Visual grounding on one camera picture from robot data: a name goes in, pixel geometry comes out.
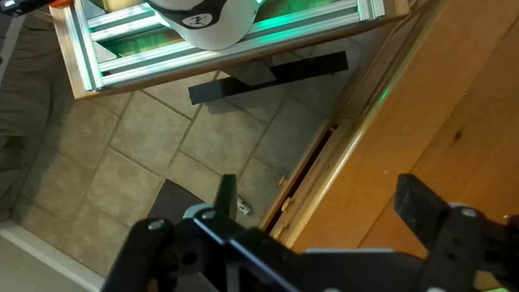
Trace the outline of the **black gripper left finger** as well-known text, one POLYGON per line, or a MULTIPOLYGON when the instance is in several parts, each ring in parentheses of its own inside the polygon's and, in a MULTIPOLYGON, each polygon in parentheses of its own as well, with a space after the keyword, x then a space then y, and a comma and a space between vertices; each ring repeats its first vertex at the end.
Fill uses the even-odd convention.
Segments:
POLYGON ((220 178, 214 207, 230 218, 236 215, 236 176, 233 173, 225 173, 220 178))

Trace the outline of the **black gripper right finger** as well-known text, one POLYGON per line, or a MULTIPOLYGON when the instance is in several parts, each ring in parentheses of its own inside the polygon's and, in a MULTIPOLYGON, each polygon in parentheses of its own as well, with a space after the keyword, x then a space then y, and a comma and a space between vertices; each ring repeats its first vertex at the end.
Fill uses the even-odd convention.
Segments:
POLYGON ((434 235, 449 204, 418 176, 400 173, 395 184, 394 210, 415 235, 434 235))

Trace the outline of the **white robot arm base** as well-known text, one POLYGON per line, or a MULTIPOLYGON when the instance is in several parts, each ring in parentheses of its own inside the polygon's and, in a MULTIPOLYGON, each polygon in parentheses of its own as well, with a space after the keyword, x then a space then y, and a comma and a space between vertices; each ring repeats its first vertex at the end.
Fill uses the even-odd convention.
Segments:
POLYGON ((159 20, 183 40, 222 50, 251 29, 262 0, 146 0, 159 20))

